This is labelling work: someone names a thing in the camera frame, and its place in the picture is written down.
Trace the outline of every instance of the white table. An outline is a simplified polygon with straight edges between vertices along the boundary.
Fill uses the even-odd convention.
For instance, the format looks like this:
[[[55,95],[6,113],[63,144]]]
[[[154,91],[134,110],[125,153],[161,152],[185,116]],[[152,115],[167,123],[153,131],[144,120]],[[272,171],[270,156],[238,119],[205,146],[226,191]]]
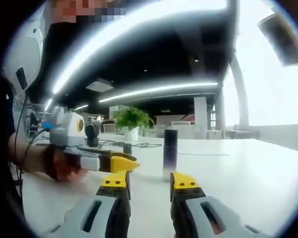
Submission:
[[[102,134],[101,139],[122,141]],[[163,143],[140,137],[138,142]],[[122,151],[119,147],[108,147]],[[130,176],[132,215],[128,237],[172,238],[169,184],[162,182],[163,147],[133,147],[140,163]],[[206,195],[236,211],[245,224],[273,235],[298,206],[298,152],[247,140],[179,140],[177,170],[192,175]],[[56,183],[25,174],[26,220],[39,234],[64,221],[79,199],[93,196],[106,173],[89,172],[80,182]]]

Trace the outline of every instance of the black ceiling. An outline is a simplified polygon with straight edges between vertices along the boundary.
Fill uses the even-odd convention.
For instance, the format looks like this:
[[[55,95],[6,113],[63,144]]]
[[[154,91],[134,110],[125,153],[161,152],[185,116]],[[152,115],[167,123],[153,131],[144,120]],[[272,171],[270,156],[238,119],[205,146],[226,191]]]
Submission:
[[[184,22],[197,21],[199,16],[179,16]],[[205,59],[204,77],[222,82],[232,52],[234,17],[213,16],[208,24],[199,27],[202,36],[201,44]],[[29,89],[30,100],[43,104],[51,96],[55,83],[55,72],[60,70],[79,48],[88,34],[102,27],[102,23],[56,23],[51,25],[43,52],[42,67],[38,79]],[[156,85],[164,81],[193,80],[192,70],[186,50],[172,21],[156,22],[139,27],[109,45],[93,56],[73,76],[62,89],[55,102],[62,106],[75,108],[89,104],[85,111],[90,113],[108,114],[108,105],[101,105],[98,99],[102,93],[86,89],[96,79],[112,81],[112,92],[125,90],[136,85]],[[197,93],[197,89],[186,91],[187,94]],[[214,94],[208,94],[209,105],[214,103]],[[177,98],[143,99],[127,102],[128,105],[150,112],[163,114],[169,109],[172,114],[192,113],[193,96]]]

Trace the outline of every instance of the gray gripper housing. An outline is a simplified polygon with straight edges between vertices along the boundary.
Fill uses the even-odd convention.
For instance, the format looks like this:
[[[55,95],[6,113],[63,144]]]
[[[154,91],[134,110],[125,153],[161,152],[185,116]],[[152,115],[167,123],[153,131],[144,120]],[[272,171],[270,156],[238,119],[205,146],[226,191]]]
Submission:
[[[255,228],[242,225],[238,214],[212,196],[188,199],[185,202],[191,212],[198,238],[270,238]],[[220,234],[214,233],[208,213],[215,218],[222,231]]]
[[[64,223],[42,235],[44,238],[105,238],[107,222],[117,198],[94,196],[82,199],[67,211]]]

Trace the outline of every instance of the ceiling light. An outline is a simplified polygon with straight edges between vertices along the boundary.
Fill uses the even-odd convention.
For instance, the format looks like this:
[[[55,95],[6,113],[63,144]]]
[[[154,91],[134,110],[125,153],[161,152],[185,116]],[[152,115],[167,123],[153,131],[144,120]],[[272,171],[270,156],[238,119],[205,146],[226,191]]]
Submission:
[[[163,86],[163,87],[156,87],[156,88],[150,88],[150,89],[144,89],[144,90],[138,90],[138,91],[133,91],[130,93],[124,93],[120,94],[114,97],[110,98],[105,98],[100,100],[100,103],[108,102],[114,99],[119,99],[119,98],[126,98],[126,97],[131,97],[139,94],[147,94],[147,93],[155,93],[155,92],[160,92],[160,91],[167,91],[171,89],[179,89],[179,88],[190,88],[190,87],[207,87],[207,86],[217,86],[218,83],[216,82],[209,82],[209,83],[188,83],[188,84],[177,84],[177,85],[169,85],[169,86]]]
[[[86,105],[84,105],[84,106],[80,106],[80,107],[78,107],[78,108],[75,108],[73,111],[76,111],[76,110],[79,110],[79,109],[82,109],[82,108],[87,108],[88,107],[88,105],[86,104]]]
[[[104,48],[108,43],[126,34],[128,31],[142,23],[174,16],[178,13],[192,13],[200,11],[223,10],[227,7],[227,0],[201,1],[190,0],[164,0],[146,4],[138,10],[131,12],[123,18],[111,21],[87,40],[83,47],[67,64],[65,70],[57,77],[53,93],[57,94],[66,84],[74,72],[79,69],[88,58]]]
[[[46,106],[45,106],[45,110],[44,111],[47,111],[48,110],[48,108],[50,107],[51,103],[52,103],[52,98],[50,98],[48,100],[48,102],[46,103]]]

